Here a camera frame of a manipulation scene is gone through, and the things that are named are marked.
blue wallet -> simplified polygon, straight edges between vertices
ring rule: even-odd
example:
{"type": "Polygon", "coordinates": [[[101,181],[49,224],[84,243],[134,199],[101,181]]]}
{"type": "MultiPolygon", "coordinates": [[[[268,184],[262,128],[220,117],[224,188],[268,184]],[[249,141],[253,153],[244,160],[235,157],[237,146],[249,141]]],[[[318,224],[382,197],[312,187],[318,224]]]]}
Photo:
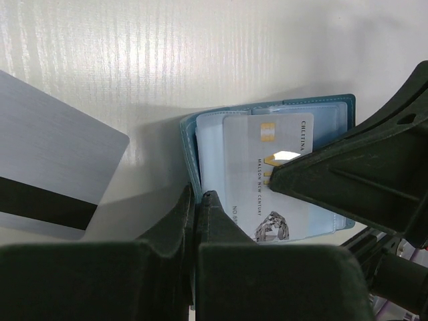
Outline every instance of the blue wallet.
{"type": "MultiPolygon", "coordinates": [[[[355,125],[355,96],[345,94],[223,107],[192,114],[182,119],[180,128],[183,150],[196,202],[200,203],[203,193],[206,192],[201,185],[202,168],[199,164],[199,154],[201,151],[198,150],[197,146],[197,122],[201,118],[197,120],[198,116],[204,115],[204,118],[206,116],[215,116],[218,118],[219,115],[226,116],[228,114],[262,115],[291,113],[311,113],[314,115],[313,149],[316,150],[332,142],[355,125]]],[[[214,157],[223,157],[219,152],[213,152],[212,155],[214,157]]],[[[308,228],[310,232],[308,237],[334,233],[340,229],[349,229],[355,224],[353,220],[341,217],[315,205],[311,206],[311,212],[313,213],[310,216],[311,220],[308,228]],[[325,222],[329,220],[332,221],[333,227],[326,226],[325,222]]]]}

